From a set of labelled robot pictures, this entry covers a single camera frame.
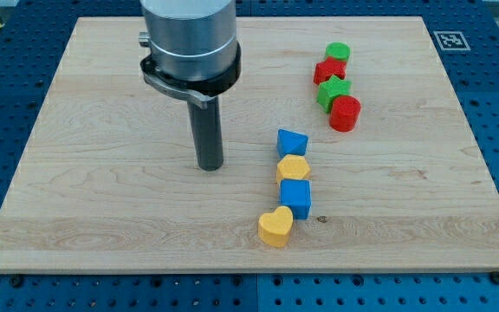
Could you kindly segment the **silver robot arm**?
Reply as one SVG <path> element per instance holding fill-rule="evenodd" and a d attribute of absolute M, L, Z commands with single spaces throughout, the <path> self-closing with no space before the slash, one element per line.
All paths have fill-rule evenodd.
<path fill-rule="evenodd" d="M 222 74 L 237 58 L 233 0 L 141 0 L 152 60 L 182 81 Z"/>

